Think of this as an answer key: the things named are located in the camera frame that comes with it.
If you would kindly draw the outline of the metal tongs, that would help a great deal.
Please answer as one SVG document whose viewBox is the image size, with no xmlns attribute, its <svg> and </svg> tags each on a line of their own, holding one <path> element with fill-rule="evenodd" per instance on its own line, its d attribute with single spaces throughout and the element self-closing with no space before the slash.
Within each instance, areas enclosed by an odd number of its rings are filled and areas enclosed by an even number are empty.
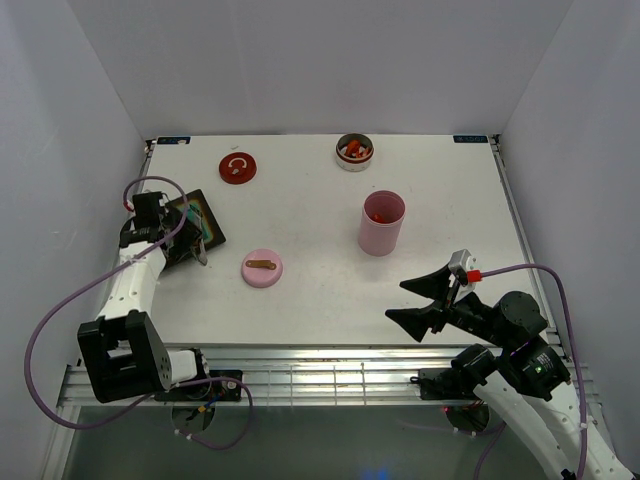
<svg viewBox="0 0 640 480">
<path fill-rule="evenodd" d="M 194 255 L 196 260 L 202 265 L 206 266 L 208 264 L 208 258 L 206 253 L 206 248 L 204 241 L 200 239 L 196 246 L 194 247 Z"/>
</svg>

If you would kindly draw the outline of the pink cylindrical container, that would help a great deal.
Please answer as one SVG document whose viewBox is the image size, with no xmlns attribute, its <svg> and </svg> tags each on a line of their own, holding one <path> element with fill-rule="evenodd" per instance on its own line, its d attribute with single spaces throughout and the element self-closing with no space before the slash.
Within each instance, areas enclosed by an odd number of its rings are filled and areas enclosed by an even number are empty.
<svg viewBox="0 0 640 480">
<path fill-rule="evenodd" d="M 388 223 L 372 221 L 375 213 L 383 215 Z M 396 247 L 405 214 L 405 202 L 397 193 L 388 190 L 371 193 L 362 207 L 358 233 L 361 250 L 376 257 L 389 255 Z"/>
</svg>

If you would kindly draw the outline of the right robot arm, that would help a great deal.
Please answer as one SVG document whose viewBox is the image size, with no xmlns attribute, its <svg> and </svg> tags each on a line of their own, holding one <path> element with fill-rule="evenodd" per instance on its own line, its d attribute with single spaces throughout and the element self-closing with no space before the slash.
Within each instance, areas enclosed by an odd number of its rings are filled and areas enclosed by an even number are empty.
<svg viewBox="0 0 640 480">
<path fill-rule="evenodd" d="M 570 372 L 543 339 L 547 321 L 533 296 L 509 291 L 495 305 L 472 289 L 485 273 L 444 266 L 402 289 L 430 300 L 386 316 L 414 340 L 454 326 L 479 338 L 435 377 L 420 371 L 411 381 L 427 398 L 481 400 L 518 436 L 550 479 L 631 479 L 589 419 L 583 376 Z"/>
</svg>

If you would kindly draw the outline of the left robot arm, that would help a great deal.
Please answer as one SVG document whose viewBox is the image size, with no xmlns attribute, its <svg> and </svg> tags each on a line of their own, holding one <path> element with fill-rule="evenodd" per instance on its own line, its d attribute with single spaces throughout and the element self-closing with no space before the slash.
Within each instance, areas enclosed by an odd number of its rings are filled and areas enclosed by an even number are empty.
<svg viewBox="0 0 640 480">
<path fill-rule="evenodd" d="M 206 264 L 202 216 L 195 210 L 168 244 L 144 251 L 178 225 L 181 211 L 167 207 L 157 220 L 133 217 L 120 232 L 119 265 L 96 320 L 80 325 L 77 339 L 96 399 L 101 403 L 178 388 L 190 399 L 212 387 L 197 349 L 170 352 L 151 320 L 161 272 L 190 256 Z"/>
</svg>

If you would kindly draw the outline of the black square food plate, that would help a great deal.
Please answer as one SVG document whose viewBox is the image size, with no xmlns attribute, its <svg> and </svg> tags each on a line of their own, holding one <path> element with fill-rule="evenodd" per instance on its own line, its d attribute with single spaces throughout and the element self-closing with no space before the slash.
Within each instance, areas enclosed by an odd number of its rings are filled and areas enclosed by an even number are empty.
<svg viewBox="0 0 640 480">
<path fill-rule="evenodd" d="M 197 209 L 202 215 L 203 222 L 203 241 L 206 248 L 206 253 L 211 249 L 221 246 L 226 242 L 226 237 L 222 232 L 217 219 L 215 218 L 213 211 L 206 200 L 204 193 L 198 189 L 189 192 L 186 195 L 188 200 L 185 203 L 181 198 L 171 200 L 167 207 L 177 207 L 180 209 L 186 209 L 186 207 L 192 207 Z"/>
</svg>

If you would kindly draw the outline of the red round lid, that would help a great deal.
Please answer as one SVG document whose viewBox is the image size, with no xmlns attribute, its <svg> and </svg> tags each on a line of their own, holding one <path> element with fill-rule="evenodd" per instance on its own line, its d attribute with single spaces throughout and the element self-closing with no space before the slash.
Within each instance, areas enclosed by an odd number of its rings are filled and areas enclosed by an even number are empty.
<svg viewBox="0 0 640 480">
<path fill-rule="evenodd" d="M 242 185 L 257 174 L 255 158 L 245 152 L 233 152 L 221 159 L 218 171 L 221 179 L 231 185 Z"/>
</svg>

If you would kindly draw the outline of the left blue label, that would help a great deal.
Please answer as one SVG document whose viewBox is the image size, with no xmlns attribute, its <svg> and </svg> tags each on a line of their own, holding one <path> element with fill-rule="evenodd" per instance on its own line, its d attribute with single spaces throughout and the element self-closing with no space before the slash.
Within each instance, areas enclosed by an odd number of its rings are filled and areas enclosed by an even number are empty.
<svg viewBox="0 0 640 480">
<path fill-rule="evenodd" d="M 156 140 L 157 145 L 188 145 L 191 141 L 190 136 L 162 136 Z"/>
</svg>

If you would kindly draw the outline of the blue label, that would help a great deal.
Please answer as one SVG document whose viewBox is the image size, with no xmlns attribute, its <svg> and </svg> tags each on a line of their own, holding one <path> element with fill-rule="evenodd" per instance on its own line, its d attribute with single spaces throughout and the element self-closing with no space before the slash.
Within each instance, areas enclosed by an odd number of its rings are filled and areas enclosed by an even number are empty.
<svg viewBox="0 0 640 480">
<path fill-rule="evenodd" d="M 489 142 L 485 135 L 454 135 L 453 141 L 459 144 L 485 144 Z"/>
<path fill-rule="evenodd" d="M 162 136 L 156 140 L 157 145 L 188 145 L 191 141 L 190 136 Z"/>
</svg>

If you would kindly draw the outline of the metal bowl with red band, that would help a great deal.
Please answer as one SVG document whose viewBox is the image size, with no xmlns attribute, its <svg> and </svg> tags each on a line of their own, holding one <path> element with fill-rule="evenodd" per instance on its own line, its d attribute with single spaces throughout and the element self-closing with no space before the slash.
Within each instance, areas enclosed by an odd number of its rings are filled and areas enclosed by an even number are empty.
<svg viewBox="0 0 640 480">
<path fill-rule="evenodd" d="M 362 172 L 371 164 L 374 156 L 372 140 L 361 133 L 341 136 L 335 146 L 336 163 L 345 171 Z"/>
</svg>

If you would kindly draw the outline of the right blue label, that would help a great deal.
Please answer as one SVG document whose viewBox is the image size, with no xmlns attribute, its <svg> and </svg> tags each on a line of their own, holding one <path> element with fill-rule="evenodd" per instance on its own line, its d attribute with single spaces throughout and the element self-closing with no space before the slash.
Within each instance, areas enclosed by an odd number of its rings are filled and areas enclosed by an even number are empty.
<svg viewBox="0 0 640 480">
<path fill-rule="evenodd" d="M 454 135 L 453 141 L 459 144 L 485 144 L 489 142 L 485 135 Z"/>
</svg>

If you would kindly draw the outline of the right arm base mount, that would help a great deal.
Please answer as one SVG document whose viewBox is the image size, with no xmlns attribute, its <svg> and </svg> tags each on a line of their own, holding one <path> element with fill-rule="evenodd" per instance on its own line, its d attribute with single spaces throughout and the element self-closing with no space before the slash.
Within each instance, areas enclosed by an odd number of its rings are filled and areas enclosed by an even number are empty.
<svg viewBox="0 0 640 480">
<path fill-rule="evenodd" d="M 422 400 L 480 400 L 473 392 L 480 381 L 453 368 L 420 369 L 416 375 L 410 377 L 409 382 L 419 388 Z"/>
</svg>

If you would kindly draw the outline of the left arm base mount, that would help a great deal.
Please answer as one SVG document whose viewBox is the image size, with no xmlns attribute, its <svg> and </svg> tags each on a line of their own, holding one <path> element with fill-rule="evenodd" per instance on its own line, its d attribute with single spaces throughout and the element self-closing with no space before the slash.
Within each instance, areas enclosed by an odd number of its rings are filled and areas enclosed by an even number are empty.
<svg viewBox="0 0 640 480">
<path fill-rule="evenodd" d="M 210 400 L 223 402 L 241 400 L 242 388 L 238 382 L 243 379 L 242 370 L 210 370 L 209 376 L 228 379 L 197 386 L 180 387 L 169 392 L 156 394 L 154 399 L 160 402 L 198 402 L 201 404 Z"/>
</svg>

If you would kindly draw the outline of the aluminium frame rail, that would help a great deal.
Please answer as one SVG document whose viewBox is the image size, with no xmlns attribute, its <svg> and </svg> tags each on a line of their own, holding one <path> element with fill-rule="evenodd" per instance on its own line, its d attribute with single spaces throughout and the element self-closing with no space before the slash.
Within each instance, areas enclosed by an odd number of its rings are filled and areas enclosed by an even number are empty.
<svg viewBox="0 0 640 480">
<path fill-rule="evenodd" d="M 240 370 L 256 407 L 413 406 L 419 370 L 437 374 L 460 347 L 257 348 L 202 350 L 215 370 Z"/>
</svg>

